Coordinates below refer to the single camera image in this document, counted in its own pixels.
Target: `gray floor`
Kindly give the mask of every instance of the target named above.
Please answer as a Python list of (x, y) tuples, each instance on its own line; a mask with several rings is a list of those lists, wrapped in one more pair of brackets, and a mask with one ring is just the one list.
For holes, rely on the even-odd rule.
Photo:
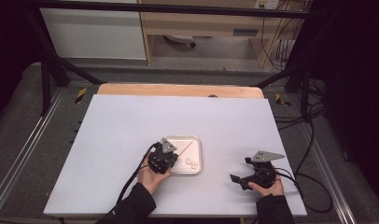
[[(249, 48), (235, 47), (242, 47), (243, 41), (245, 40), (202, 37), (195, 49), (189, 49), (188, 46), (169, 43), (161, 37), (157, 39), (155, 60), (151, 66), (138, 63), (135, 66), (121, 64), (103, 68), (102, 64), (99, 64), (86, 70), (95, 77), (112, 82), (248, 86), (270, 76), (271, 70), (258, 68), (257, 73), (251, 72), (254, 64), (257, 64), (256, 58)], [(218, 46), (216, 51), (212, 50), (214, 45)], [(227, 47), (229, 52), (220, 51), (221, 46)], [(70, 74), (70, 77), (75, 81), (64, 91), (63, 99), (53, 118), (7, 197), (0, 211), (0, 223), (56, 223), (53, 217), (42, 213), (48, 200), (47, 194), (53, 189), (63, 167), (71, 147), (70, 142), (75, 140), (75, 130), (80, 128), (78, 122), (83, 119), (91, 96), (98, 89), (97, 86), (87, 85), (88, 90), (83, 101), (76, 105), (74, 101), (84, 83), (83, 79), (76, 75)], [(270, 100), (275, 116), (295, 117), (297, 114), (293, 106), (275, 103), (274, 97), (277, 92), (285, 101), (297, 97), (296, 94), (288, 96), (284, 93), (280, 88), (284, 82), (285, 80), (280, 80), (272, 87), (266, 88), (265, 97)], [(0, 183), (39, 119), (41, 96), (39, 68), (30, 67), (24, 73), (23, 81), (17, 88), (12, 102), (0, 117)], [(328, 163), (356, 221), (379, 223), (379, 201), (358, 167), (343, 159), (343, 152), (330, 127), (328, 117), (318, 117), (314, 119), (314, 124), (316, 140), (323, 153), (327, 155)], [(309, 144), (308, 139), (301, 125), (292, 126), (280, 133), (290, 165), (295, 169)], [(301, 171), (322, 181), (312, 154), (305, 161)], [(306, 203), (319, 209), (328, 206), (329, 200), (323, 189), (305, 178), (299, 177), (298, 180), (305, 192)], [(296, 220), (299, 223), (341, 223), (335, 209), (327, 214), (308, 210), (307, 217), (297, 217)], [(72, 223), (85, 222), (75, 220)]]

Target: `floor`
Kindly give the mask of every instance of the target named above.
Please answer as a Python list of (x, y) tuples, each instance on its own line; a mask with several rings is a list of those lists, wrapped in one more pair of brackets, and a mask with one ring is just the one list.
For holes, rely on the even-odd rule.
[[(259, 68), (249, 41), (245, 38), (197, 37), (195, 40), (197, 46), (192, 49), (190, 46), (173, 43), (159, 36), (152, 65), (130, 61), (74, 61), (93, 76), (111, 82), (238, 86), (256, 84), (276, 73), (280, 65), (283, 65), (278, 64), (282, 60), (276, 60), (278, 57), (274, 55), (274, 62), (279, 66), (275, 64), (275, 67)], [(23, 155), (21, 150), (26, 145), (33, 128), (41, 120), (39, 113), (42, 91), (37, 65), (26, 70), (11, 103), (1, 115), (0, 187), (7, 187), (7, 192), (4, 194), (5, 197), (0, 198), (0, 223), (58, 223), (55, 218), (43, 215), (42, 211), (48, 200), (49, 191), (53, 189), (70, 151), (71, 143), (75, 140), (76, 130), (80, 128), (79, 121), (86, 113), (91, 96), (98, 89), (97, 86), (84, 82), (75, 74), (70, 73), (69, 76), (73, 79), (69, 88), (53, 87), (56, 92), (61, 93), (62, 98), (56, 105), (52, 118), (48, 120), (48, 125), (40, 131), (39, 138), (34, 141), (30, 155)], [(286, 94), (283, 89), (284, 83), (284, 79), (279, 80), (265, 88), (263, 92), (270, 100), (274, 116), (297, 117), (298, 94)], [(79, 90), (83, 87), (87, 87), (85, 97), (79, 105), (74, 104)], [(280, 94), (283, 104), (276, 102), (277, 93)], [(319, 96), (312, 97), (310, 103), (315, 104), (319, 101), (318, 98)], [(313, 123), (316, 137), (313, 146), (318, 147), (326, 156), (327, 164), (342, 191), (354, 222), (342, 220), (339, 216), (341, 211), (335, 209), (337, 206), (327, 213), (318, 213), (309, 209), (307, 217), (297, 217), (296, 221), (298, 223), (379, 223), (379, 201), (358, 167), (344, 160), (339, 141), (329, 125), (328, 115), (320, 115), (313, 119)], [(278, 128), (286, 125), (277, 123)], [(309, 126), (304, 123), (280, 131), (293, 170), (300, 163), (309, 145), (308, 133)], [(315, 151), (312, 151), (305, 160), (302, 173), (326, 184)], [(25, 164), (19, 170), (19, 175), (10, 176), (11, 181), (2, 186), (2, 183), (6, 183), (5, 177), (18, 155), (23, 155), (21, 159)], [(306, 195), (305, 203), (317, 209), (329, 206), (329, 197), (318, 184), (302, 176), (298, 177), (298, 181)], [(252, 218), (246, 219), (246, 223), (251, 221)], [(68, 223), (92, 223), (92, 220), (70, 220)]]

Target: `person's left hand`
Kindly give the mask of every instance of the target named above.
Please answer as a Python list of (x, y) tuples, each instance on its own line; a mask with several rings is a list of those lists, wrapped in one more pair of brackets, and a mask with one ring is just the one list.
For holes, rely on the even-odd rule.
[(139, 170), (139, 173), (137, 174), (137, 181), (141, 183), (150, 194), (153, 194), (160, 185), (160, 183), (170, 176), (170, 168), (166, 171), (164, 175), (155, 174), (148, 166), (148, 157), (149, 154), (143, 162), (144, 168), (141, 168)]

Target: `black jacket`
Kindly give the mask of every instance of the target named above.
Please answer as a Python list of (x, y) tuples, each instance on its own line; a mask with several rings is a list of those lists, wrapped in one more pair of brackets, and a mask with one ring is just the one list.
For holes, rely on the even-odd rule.
[[(141, 224), (156, 208), (152, 196), (140, 183), (96, 224)], [(285, 196), (268, 195), (257, 202), (259, 224), (295, 223)]]

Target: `dark fabric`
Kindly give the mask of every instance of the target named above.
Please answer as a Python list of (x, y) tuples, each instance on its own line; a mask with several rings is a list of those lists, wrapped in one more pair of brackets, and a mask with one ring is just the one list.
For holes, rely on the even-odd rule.
[(118, 203), (97, 224), (140, 224), (156, 208), (154, 199), (140, 183), (133, 186), (127, 198)]
[[(0, 0), (0, 112), (21, 81), (22, 71), (41, 60), (39, 44), (19, 2)], [(47, 34), (39, 9), (35, 16)]]
[(257, 202), (259, 224), (291, 224), (294, 217), (284, 195), (263, 197)]

